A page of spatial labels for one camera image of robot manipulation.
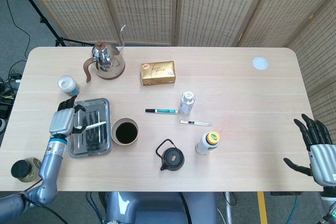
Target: yellow stripe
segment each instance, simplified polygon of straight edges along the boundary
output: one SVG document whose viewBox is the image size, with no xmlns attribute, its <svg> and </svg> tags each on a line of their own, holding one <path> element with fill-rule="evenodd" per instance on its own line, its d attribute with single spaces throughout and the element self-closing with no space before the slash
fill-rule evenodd
<svg viewBox="0 0 336 224">
<path fill-rule="evenodd" d="M 260 214 L 260 224 L 267 224 L 267 214 L 266 214 L 264 192 L 259 191 L 257 195 L 258 195 L 258 205 L 259 205 L 259 214 Z"/>
</svg>

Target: black lid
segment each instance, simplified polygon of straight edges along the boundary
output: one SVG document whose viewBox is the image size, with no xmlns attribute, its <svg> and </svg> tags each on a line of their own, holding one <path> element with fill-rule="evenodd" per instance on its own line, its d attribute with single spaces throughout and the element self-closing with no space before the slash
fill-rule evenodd
<svg viewBox="0 0 336 224">
<path fill-rule="evenodd" d="M 163 153 L 163 159 L 168 166 L 168 170 L 178 170 L 184 164 L 184 155 L 177 148 L 168 148 Z"/>
<path fill-rule="evenodd" d="M 32 165 L 25 160 L 19 160 L 12 165 L 11 174 L 14 178 L 24 178 L 32 170 Z"/>
</svg>

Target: white cup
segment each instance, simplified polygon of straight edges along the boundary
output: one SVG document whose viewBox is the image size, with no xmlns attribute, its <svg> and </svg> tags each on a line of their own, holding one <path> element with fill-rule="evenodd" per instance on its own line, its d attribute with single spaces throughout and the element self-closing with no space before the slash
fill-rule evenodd
<svg viewBox="0 0 336 224">
<path fill-rule="evenodd" d="M 122 139 L 118 139 L 117 138 L 117 130 L 119 128 L 120 125 L 122 125 L 123 123 L 131 123 L 135 126 L 136 128 L 136 136 L 134 137 L 131 136 L 132 140 L 131 142 L 129 142 L 129 140 L 122 140 Z M 112 126 L 112 130 L 111 130 L 111 135 L 112 135 L 112 139 L 113 141 L 115 141 L 117 144 L 120 144 L 120 145 L 129 145 L 129 144 L 132 144 L 135 142 L 135 140 L 138 139 L 138 135 L 139 135 L 139 127 L 138 127 L 138 124 L 135 122 L 135 120 L 133 119 L 130 119 L 130 118 L 121 118 L 121 119 L 118 119 L 116 120 L 116 122 L 113 124 Z"/>
</svg>

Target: cup of coffee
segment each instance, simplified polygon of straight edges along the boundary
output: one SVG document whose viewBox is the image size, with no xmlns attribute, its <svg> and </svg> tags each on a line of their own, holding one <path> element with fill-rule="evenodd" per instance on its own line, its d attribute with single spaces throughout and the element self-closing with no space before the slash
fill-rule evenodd
<svg viewBox="0 0 336 224">
<path fill-rule="evenodd" d="M 120 145 L 129 145 L 135 142 L 139 135 L 137 123 L 130 118 L 121 118 L 112 126 L 112 139 Z"/>
</svg>

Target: wooden table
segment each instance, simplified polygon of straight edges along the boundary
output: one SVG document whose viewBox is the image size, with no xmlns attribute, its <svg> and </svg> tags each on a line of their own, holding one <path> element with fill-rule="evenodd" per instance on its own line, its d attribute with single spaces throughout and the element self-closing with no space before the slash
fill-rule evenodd
<svg viewBox="0 0 336 224">
<path fill-rule="evenodd" d="M 107 98 L 112 122 L 130 117 L 140 128 L 129 146 L 113 143 L 108 155 L 82 159 L 65 154 L 59 190 L 73 191 L 310 191 L 321 188 L 311 177 L 294 172 L 284 157 L 309 165 L 301 133 L 293 123 L 311 116 L 296 55 L 287 48 L 126 47 L 126 68 L 115 80 L 92 75 L 86 84 L 82 64 L 89 47 L 40 47 L 30 54 L 17 100 L 0 148 L 0 189 L 22 190 L 10 175 L 22 158 L 42 160 L 49 126 L 58 104 L 67 99 L 57 87 L 69 74 L 81 87 L 80 100 Z M 254 68 L 264 57 L 269 67 Z M 140 64 L 174 60 L 176 83 L 143 86 Z M 191 90 L 196 101 L 189 116 L 145 113 L 146 108 L 177 109 L 181 94 Z M 180 124 L 179 120 L 213 126 Z M 210 130 L 220 146 L 199 155 L 195 143 Z M 185 155 L 183 167 L 160 171 L 156 147 L 170 138 Z"/>
</svg>

